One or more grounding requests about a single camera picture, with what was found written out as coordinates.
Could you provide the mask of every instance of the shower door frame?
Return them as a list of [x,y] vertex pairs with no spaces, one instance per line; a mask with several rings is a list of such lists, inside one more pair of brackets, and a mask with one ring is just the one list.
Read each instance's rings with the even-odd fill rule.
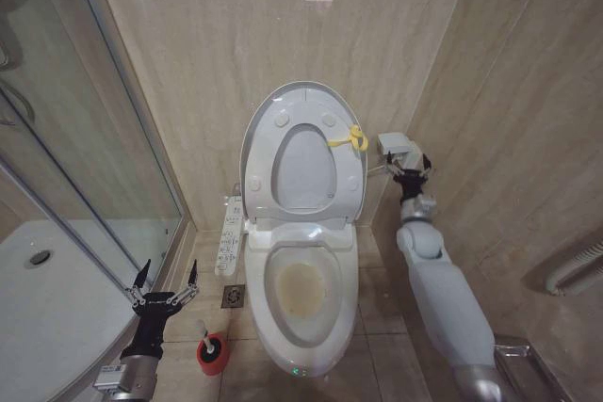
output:
[[[140,86],[138,77],[136,76],[136,72],[134,71],[134,67],[132,62],[130,61],[129,55],[125,49],[125,46],[122,42],[122,37],[119,32],[119,29],[115,23],[111,10],[108,6],[108,2],[106,0],[87,0],[88,6],[90,7],[90,12],[94,21],[96,22],[98,32],[100,32],[106,48],[108,50],[108,54],[110,59],[112,60],[112,64],[114,65],[119,78],[121,79],[122,85],[125,89],[127,97],[131,105],[133,106],[136,115],[139,119],[139,123],[141,125],[143,134],[146,137],[146,140],[151,147],[151,151],[155,157],[155,161],[157,162],[159,169],[163,175],[163,178],[166,182],[166,186],[171,193],[171,197],[173,198],[175,205],[180,213],[180,221],[173,232],[171,237],[171,241],[165,250],[165,254],[162,254],[163,260],[161,266],[157,270],[157,274],[155,275],[155,279],[152,285],[152,289],[159,290],[162,285],[164,285],[166,281],[166,277],[170,271],[171,265],[176,265],[176,254],[178,252],[178,248],[181,244],[184,244],[185,241],[188,241],[188,237],[191,232],[196,232],[196,226],[192,219],[192,215],[188,209],[186,204],[183,192],[180,188],[180,185],[177,182],[177,178],[171,167],[170,159],[166,152],[166,149],[161,140],[160,134],[155,125],[155,121],[153,119],[153,115],[149,106],[146,103],[145,96],[143,94],[142,88]],[[4,93],[0,93],[0,96],[3,96],[9,104],[11,102],[8,100],[8,96],[5,96]],[[40,138],[34,134],[34,138],[39,142],[44,151],[47,151],[43,146]],[[50,218],[52,219],[56,225],[66,233],[74,242],[79,246],[81,250],[83,250],[91,260],[97,264],[97,266],[109,277],[111,281],[113,281],[116,286],[120,289],[123,289],[123,285],[120,283],[120,280],[113,275],[111,269],[105,265],[91,250],[86,242],[82,240],[81,237],[77,233],[74,233],[73,229],[69,226],[69,224],[64,221],[64,219],[57,215],[52,207],[46,205],[44,200],[40,198],[30,187],[26,184],[26,182],[17,174],[7,162],[2,162],[5,165],[2,167],[7,171],[10,179],[13,180],[19,186],[24,193],[34,202],[39,208]],[[58,166],[58,169],[63,171],[61,165],[55,162],[55,165]],[[96,217],[96,220],[99,221],[103,226],[105,226],[106,230],[110,233],[116,244],[120,249],[122,249],[122,243],[120,240],[116,240],[117,237],[112,232],[111,228],[106,225],[106,223],[100,218],[96,210],[88,203],[88,199],[83,196],[83,194],[77,189],[77,186],[74,185],[71,179],[68,179],[67,182],[73,187],[75,192],[78,194],[79,198],[82,199],[91,210],[91,212]],[[81,391],[90,387],[93,379],[98,372],[98,368],[102,364],[107,364],[114,358],[116,358],[123,347],[129,342],[131,336],[134,333],[136,326],[136,317],[133,314],[132,321],[124,326],[122,333],[115,339],[114,343],[111,344],[105,351],[103,351],[98,359],[91,363],[87,369],[82,369],[82,372],[78,378],[76,378],[71,384],[63,388],[58,394],[52,397],[52,402],[62,402],[62,401],[70,401],[74,397],[76,397]]]

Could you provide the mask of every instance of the white toilet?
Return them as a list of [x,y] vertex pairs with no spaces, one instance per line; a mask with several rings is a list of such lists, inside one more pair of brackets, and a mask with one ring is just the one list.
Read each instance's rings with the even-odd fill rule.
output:
[[272,359],[300,377],[335,366],[354,329],[353,221],[362,210],[367,158],[351,143],[327,144],[346,139],[354,124],[332,89],[295,82],[259,106],[241,150],[253,320]]

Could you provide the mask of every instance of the red toilet brush holder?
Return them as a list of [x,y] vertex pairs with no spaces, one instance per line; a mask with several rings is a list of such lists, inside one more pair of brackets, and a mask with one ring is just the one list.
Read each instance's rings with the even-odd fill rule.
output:
[[224,370],[230,352],[220,333],[208,334],[197,347],[197,361],[208,376],[216,376]]

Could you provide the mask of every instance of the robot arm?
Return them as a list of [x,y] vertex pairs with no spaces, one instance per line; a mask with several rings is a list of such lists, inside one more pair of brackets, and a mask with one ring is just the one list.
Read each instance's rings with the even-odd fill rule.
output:
[[151,260],[136,276],[126,295],[134,313],[140,318],[134,338],[122,351],[120,364],[103,366],[94,388],[108,395],[109,400],[150,401],[157,383],[156,369],[163,356],[163,330],[171,316],[178,314],[199,292],[197,260],[188,276],[187,287],[178,294],[147,292],[142,294]]
[[425,197],[429,159],[424,171],[398,167],[394,180],[402,185],[402,226],[398,248],[409,267],[418,309],[430,340],[447,359],[467,401],[518,401],[495,365],[494,333],[463,272],[450,260],[444,237],[432,225],[435,200]]

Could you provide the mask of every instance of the drain cover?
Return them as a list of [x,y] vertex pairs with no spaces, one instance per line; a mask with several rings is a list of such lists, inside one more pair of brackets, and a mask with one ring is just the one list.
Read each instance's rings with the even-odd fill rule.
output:
[[29,263],[32,265],[41,265],[50,259],[51,251],[49,249],[43,249],[42,251],[38,251],[31,258],[29,258]]
[[242,308],[245,300],[245,284],[224,286],[222,308]]

